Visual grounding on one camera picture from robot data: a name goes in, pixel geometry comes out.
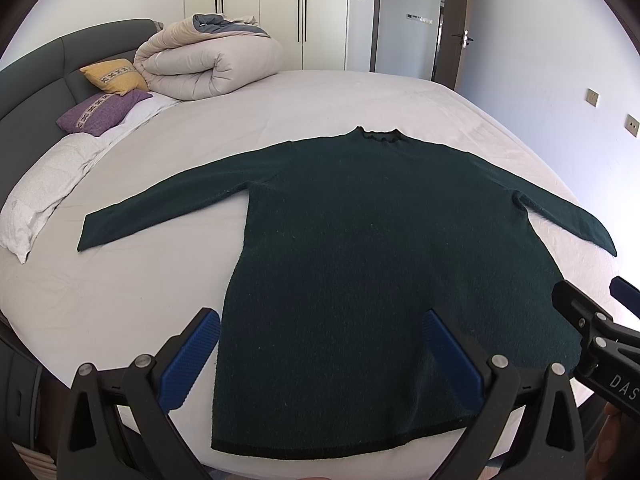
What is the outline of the dark green knit sweater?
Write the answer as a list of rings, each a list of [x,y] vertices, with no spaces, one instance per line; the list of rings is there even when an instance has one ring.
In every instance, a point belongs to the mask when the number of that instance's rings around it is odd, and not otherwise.
[[[485,159],[399,131],[356,129],[195,167],[88,214],[87,250],[247,192],[244,242],[224,296],[212,447],[275,460],[387,450],[466,426],[425,342],[442,311],[516,365],[575,365],[552,306],[562,273],[529,222],[606,252],[588,211]]]

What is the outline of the white pillow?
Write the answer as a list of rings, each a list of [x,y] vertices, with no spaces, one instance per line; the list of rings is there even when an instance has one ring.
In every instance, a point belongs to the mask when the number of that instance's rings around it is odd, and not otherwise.
[[[12,188],[1,209],[1,247],[24,263],[55,208],[114,146],[151,118],[178,104],[156,92],[102,136],[65,131]]]

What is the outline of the white bed sheet mattress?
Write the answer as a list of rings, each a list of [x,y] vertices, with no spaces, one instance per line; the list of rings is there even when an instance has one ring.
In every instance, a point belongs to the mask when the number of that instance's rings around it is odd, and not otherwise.
[[[154,352],[198,309],[221,314],[239,261],[250,196],[235,193],[207,208],[114,242],[80,250],[88,214],[138,195],[180,172],[230,156],[356,129],[399,131],[467,152],[579,206],[556,174],[522,141],[440,84],[349,72],[285,72],[207,100],[183,102],[117,143],[64,198],[24,263],[1,256],[1,307],[36,357],[62,382],[83,362],[119,367]],[[618,322],[630,312],[608,292],[628,243],[614,252],[566,232],[540,214],[529,222],[564,278]],[[275,460],[212,447],[218,349],[175,423],[206,465],[247,477],[417,479],[428,477],[462,428],[387,450],[324,460]]]

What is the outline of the purple patterned cushion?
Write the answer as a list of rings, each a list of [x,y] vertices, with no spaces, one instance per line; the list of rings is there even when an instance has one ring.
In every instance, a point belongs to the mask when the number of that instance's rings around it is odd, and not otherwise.
[[[123,96],[99,92],[61,115],[56,125],[68,134],[102,136],[106,130],[119,125],[138,103],[151,98],[151,93],[138,89]]]

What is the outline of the dark brown door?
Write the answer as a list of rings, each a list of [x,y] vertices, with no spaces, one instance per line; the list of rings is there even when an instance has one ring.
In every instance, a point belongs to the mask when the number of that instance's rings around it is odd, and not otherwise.
[[[472,0],[374,0],[370,70],[421,78],[454,90],[470,32]]]

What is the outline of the dark grey upholstered headboard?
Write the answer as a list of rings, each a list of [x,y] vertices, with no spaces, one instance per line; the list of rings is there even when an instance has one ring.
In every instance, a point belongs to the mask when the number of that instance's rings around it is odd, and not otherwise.
[[[1,71],[1,198],[65,136],[56,120],[98,92],[80,72],[97,62],[131,61],[162,28],[149,18],[94,25],[58,37]]]

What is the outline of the yellow patterned cushion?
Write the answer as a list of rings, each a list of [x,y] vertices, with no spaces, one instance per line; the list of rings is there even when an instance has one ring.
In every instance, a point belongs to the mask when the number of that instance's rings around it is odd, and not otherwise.
[[[124,96],[132,90],[149,91],[143,76],[126,58],[93,63],[81,67],[80,72],[96,88],[106,93]]]

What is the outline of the folded beige duvet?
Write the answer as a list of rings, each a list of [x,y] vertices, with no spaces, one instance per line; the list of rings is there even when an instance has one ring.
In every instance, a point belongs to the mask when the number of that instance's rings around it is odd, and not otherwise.
[[[145,41],[134,67],[150,90],[180,101],[223,96],[279,73],[280,42],[251,16],[193,14]]]

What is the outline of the upper wall switch plate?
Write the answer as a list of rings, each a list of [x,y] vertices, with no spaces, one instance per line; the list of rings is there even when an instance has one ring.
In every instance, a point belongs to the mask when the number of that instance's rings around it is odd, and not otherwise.
[[[592,90],[591,88],[587,89],[585,100],[593,107],[598,106],[599,102],[599,93],[597,91]]]

